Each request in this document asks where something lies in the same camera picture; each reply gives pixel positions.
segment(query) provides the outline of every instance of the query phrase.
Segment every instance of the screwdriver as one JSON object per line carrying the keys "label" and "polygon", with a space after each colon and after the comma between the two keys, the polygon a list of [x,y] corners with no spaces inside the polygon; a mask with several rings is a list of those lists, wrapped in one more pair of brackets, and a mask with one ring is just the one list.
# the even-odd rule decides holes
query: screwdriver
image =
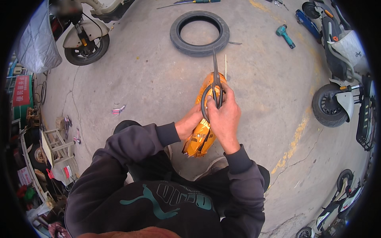
{"label": "screwdriver", "polygon": [[162,6],[162,7],[159,7],[157,9],[160,9],[160,8],[166,8],[168,6],[174,6],[174,5],[179,5],[179,4],[183,4],[183,3],[215,3],[215,2],[221,2],[221,0],[186,0],[186,1],[177,1],[171,5],[167,5],[167,6]]}

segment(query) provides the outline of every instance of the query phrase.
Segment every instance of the puma logo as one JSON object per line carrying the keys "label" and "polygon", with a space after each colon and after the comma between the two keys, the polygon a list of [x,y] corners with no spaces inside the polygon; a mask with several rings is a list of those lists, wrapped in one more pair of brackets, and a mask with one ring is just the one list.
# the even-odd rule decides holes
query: puma logo
{"label": "puma logo", "polygon": [[163,212],[163,210],[160,208],[160,205],[159,203],[157,202],[157,200],[154,198],[154,195],[152,194],[151,190],[149,190],[149,188],[147,188],[147,185],[143,184],[143,195],[142,196],[139,196],[133,200],[120,200],[120,204],[122,205],[129,205],[133,202],[135,202],[136,200],[139,200],[141,198],[147,198],[149,200],[151,200],[153,206],[154,206],[154,214],[157,218],[159,218],[160,220],[164,220],[164,219],[167,219],[167,218],[171,218],[173,216],[176,216],[177,215],[177,210],[180,210],[180,208],[176,208],[172,211],[169,211],[169,212]]}

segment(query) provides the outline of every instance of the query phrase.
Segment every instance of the orange plastic bag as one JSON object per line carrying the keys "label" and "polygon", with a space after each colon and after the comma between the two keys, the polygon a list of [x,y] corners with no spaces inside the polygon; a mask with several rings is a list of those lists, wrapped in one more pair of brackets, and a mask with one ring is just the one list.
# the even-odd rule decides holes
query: orange plastic bag
{"label": "orange plastic bag", "polygon": [[[221,73],[219,73],[219,77],[222,83],[227,84],[225,77]],[[212,83],[213,83],[213,72],[208,74],[204,82],[202,83],[199,94],[197,95],[197,98],[196,98],[195,105],[201,102],[202,94],[204,93],[205,89]],[[215,87],[215,90],[216,90],[216,94],[218,98],[220,94],[220,88],[217,86]],[[208,97],[208,95],[212,96],[211,89],[207,93],[206,97]],[[188,155],[188,157],[204,156],[207,153],[207,150],[213,144],[215,139],[216,137],[213,134],[212,130],[210,129],[210,124],[203,118],[200,121],[200,123],[196,126],[196,128],[193,130],[193,134],[184,143],[184,148],[182,149],[182,152]]]}

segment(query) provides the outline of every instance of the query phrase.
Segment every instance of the scissors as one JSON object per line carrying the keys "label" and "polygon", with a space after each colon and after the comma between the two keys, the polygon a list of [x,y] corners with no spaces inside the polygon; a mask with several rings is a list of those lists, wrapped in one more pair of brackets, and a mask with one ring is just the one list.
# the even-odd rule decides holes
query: scissors
{"label": "scissors", "polygon": [[[213,64],[214,64],[213,83],[206,87],[201,97],[201,113],[208,123],[210,123],[209,118],[205,112],[205,97],[207,93],[209,92],[210,89],[212,89],[213,99],[216,103],[217,109],[219,109],[222,106],[222,98],[223,98],[223,89],[222,89],[221,79],[218,73],[217,57],[216,57],[216,51],[214,47],[213,47]],[[217,94],[215,89],[216,86],[219,86],[219,102],[217,100]]]}

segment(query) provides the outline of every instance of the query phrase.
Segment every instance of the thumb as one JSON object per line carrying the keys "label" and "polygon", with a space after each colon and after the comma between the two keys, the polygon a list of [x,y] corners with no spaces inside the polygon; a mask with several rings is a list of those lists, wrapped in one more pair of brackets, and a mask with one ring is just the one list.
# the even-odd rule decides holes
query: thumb
{"label": "thumb", "polygon": [[214,101],[213,97],[208,95],[207,96],[207,107],[208,107],[208,112],[211,113],[211,112],[214,112],[215,110],[217,110],[216,108],[216,102]]}

